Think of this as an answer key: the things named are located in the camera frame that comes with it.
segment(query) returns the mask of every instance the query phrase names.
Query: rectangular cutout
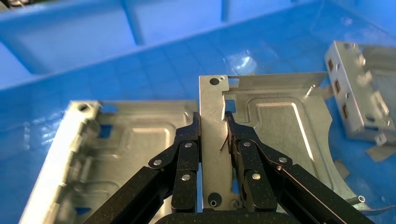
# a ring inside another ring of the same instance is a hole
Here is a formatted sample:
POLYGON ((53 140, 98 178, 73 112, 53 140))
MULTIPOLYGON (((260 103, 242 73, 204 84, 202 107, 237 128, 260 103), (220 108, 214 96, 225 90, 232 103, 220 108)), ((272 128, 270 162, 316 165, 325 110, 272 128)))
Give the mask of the rectangular cutout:
POLYGON ((348 109, 346 104, 342 106, 342 116, 344 117, 344 119, 348 118, 348 109))
POLYGON ((334 89, 335 89, 335 94, 338 94, 341 91, 341 86, 339 85, 337 79, 334 81, 334 89))
POLYGON ((100 132, 98 138, 108 139, 110 137, 112 128, 113 128, 112 125, 100 125, 100 132))
POLYGON ((329 70, 330 70, 330 71, 333 71, 334 65, 333 65, 333 62, 332 62, 331 59, 327 62, 327 65, 329 66, 329 70))
POLYGON ((236 113, 235 101, 233 99, 226 99, 226 111, 236 113))

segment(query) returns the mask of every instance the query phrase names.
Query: round hole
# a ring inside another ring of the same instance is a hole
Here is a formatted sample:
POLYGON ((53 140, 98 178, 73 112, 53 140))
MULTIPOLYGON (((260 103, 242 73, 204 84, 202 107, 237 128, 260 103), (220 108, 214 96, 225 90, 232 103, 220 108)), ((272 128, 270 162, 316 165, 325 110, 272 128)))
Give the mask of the round hole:
POLYGON ((217 85, 220 83, 220 81, 216 78, 212 78, 211 80, 209 80, 209 83, 212 85, 217 85))
POLYGON ((77 109, 81 112, 85 112, 85 111, 89 110, 89 106, 87 104, 80 104, 80 105, 78 105, 77 109))
POLYGON ((208 203, 210 206, 216 208, 221 205, 222 199, 220 194, 213 192, 208 196, 208 203))
POLYGON ((373 114, 366 114, 366 119, 370 122, 375 122, 375 117, 373 114))

